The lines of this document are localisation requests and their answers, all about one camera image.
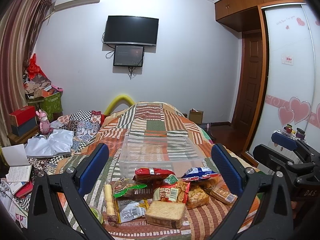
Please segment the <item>blue white red snack bag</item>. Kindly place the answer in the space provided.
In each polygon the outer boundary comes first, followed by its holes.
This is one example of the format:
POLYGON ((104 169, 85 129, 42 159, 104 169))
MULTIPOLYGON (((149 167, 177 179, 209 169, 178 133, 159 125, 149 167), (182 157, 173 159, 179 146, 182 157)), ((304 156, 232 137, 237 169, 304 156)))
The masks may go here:
POLYGON ((217 177, 219 174, 207 167, 192 167, 182 176, 185 182, 202 181, 217 177))

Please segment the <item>white sliding wardrobe door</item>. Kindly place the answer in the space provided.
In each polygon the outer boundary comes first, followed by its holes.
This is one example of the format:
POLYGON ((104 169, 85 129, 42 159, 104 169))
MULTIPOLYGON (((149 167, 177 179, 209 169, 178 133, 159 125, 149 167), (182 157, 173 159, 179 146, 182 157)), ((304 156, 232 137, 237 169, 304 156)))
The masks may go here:
POLYGON ((268 42, 265 102, 249 149, 271 141, 274 131, 290 124, 305 131, 306 142, 319 150, 319 19, 307 4, 264 7, 268 42))

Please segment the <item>small green sachet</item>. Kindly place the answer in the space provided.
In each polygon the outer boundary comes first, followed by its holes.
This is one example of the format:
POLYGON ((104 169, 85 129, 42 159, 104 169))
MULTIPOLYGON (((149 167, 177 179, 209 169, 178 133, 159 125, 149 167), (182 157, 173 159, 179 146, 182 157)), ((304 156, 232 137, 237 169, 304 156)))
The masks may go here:
POLYGON ((163 183, 168 185, 174 185, 178 182, 178 178, 174 174, 170 174, 163 180, 163 183))

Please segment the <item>checkered patchwork blanket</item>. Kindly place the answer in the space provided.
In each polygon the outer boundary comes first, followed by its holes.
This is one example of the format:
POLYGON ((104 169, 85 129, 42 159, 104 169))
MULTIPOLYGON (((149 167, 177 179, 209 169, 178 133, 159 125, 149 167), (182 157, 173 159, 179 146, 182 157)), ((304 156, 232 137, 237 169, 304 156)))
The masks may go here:
MULTIPOLYGON (((96 134, 100 130, 105 116, 100 111, 82 111, 71 115, 63 115, 50 123, 52 129, 65 129, 74 132, 73 146, 70 153, 63 153, 50 158, 31 158, 27 157, 29 163, 38 171, 55 172, 57 164, 62 159, 71 157, 81 152, 89 143, 93 142, 96 134)), ((37 134, 34 137, 49 137, 52 131, 47 134, 37 134)))

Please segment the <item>clear bag fried crisps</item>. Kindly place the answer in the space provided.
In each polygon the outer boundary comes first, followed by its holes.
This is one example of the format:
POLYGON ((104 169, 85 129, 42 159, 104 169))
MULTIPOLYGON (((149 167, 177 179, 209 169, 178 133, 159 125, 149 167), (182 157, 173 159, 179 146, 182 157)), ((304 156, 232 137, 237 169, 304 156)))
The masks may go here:
POLYGON ((191 184, 188 192, 187 209, 194 209, 209 203, 209 195, 197 184, 191 184))

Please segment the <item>green jelly cup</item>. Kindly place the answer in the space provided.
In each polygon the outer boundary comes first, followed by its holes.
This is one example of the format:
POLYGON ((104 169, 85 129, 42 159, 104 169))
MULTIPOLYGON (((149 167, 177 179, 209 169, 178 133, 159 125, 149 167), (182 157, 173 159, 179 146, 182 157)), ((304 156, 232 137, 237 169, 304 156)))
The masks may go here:
POLYGON ((96 217, 96 219, 99 220, 99 223, 103 224, 104 219, 101 212, 96 207, 90 206, 89 208, 92 211, 93 215, 96 217))

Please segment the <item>striped pink beige curtain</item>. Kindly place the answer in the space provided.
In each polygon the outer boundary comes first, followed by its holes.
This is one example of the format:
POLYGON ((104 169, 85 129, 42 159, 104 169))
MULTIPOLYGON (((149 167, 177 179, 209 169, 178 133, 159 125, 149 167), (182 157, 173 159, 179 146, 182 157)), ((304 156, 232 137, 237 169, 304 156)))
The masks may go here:
POLYGON ((23 73, 52 0, 13 0, 1 19, 1 146, 9 146, 9 114, 27 105, 23 73))

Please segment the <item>green edged snack bag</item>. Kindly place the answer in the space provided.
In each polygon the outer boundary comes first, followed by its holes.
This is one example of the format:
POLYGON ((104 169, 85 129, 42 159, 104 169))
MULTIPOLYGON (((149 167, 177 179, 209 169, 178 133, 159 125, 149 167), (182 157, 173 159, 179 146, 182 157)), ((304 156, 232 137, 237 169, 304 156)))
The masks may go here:
POLYGON ((130 178, 120 178, 113 184, 114 198, 130 198, 135 194, 136 190, 148 187, 146 184, 135 181, 130 178))

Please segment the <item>red gift box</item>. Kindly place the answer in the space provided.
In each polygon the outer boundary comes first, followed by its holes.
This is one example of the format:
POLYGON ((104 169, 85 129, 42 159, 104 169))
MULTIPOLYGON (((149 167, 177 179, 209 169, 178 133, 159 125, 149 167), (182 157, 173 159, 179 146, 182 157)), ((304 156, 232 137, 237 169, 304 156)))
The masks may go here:
POLYGON ((34 106, 24 106, 9 114, 10 124, 12 126, 21 126, 25 122, 34 118, 36 115, 36 109, 34 106))

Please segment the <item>red long snack bag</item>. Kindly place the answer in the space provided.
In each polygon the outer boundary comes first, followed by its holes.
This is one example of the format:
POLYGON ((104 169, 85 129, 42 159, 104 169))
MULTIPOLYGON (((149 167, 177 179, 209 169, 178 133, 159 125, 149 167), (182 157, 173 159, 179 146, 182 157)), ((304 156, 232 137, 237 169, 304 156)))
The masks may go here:
POLYGON ((143 167, 135 170, 133 180, 147 184, 153 181, 164 180, 169 175, 175 175, 175 173, 171 170, 165 170, 161 168, 143 167))

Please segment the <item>red barcode nugget snack bag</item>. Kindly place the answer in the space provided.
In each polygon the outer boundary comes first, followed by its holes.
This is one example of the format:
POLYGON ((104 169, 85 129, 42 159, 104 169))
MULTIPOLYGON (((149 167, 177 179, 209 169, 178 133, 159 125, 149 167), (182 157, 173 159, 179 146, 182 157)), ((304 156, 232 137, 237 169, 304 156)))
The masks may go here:
POLYGON ((190 183, 178 181, 173 184, 157 185, 153 190, 153 200, 171 203, 187 203, 190 183))

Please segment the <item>clear plastic storage bin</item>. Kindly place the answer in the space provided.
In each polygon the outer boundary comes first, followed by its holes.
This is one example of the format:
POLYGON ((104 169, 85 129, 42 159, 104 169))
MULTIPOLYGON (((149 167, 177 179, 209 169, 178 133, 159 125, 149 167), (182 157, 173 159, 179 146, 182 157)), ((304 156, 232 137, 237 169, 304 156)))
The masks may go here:
POLYGON ((180 178, 192 167, 202 167, 205 154, 187 137, 126 136, 118 159, 120 175, 133 178, 143 167, 171 170, 180 178))

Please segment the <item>large black wall television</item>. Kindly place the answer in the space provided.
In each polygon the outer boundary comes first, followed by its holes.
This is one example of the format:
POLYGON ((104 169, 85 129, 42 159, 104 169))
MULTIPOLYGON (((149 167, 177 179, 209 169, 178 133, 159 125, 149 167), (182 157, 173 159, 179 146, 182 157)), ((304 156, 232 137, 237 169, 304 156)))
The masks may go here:
POLYGON ((156 46, 159 19, 138 16, 108 16, 104 44, 156 46))

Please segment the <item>yellow purple wafer stick pack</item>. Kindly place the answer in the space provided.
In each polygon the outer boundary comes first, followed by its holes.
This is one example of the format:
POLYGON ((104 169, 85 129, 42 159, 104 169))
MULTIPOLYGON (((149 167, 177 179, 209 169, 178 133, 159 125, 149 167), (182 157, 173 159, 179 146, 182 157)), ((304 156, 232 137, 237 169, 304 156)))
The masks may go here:
POLYGON ((116 209, 114 207, 114 199, 113 199, 113 192, 112 186, 110 184, 104 185, 104 196, 106 202, 106 213, 109 221, 117 222, 117 214, 116 209))

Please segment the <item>cracker pack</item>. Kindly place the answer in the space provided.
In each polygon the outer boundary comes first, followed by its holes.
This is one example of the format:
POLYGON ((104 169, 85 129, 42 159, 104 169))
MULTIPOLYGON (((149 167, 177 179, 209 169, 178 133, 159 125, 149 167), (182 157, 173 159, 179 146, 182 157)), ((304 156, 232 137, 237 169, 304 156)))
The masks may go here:
POLYGON ((237 200, 237 196, 230 192, 220 174, 218 176, 201 181, 200 187, 207 194, 224 204, 233 204, 237 200))

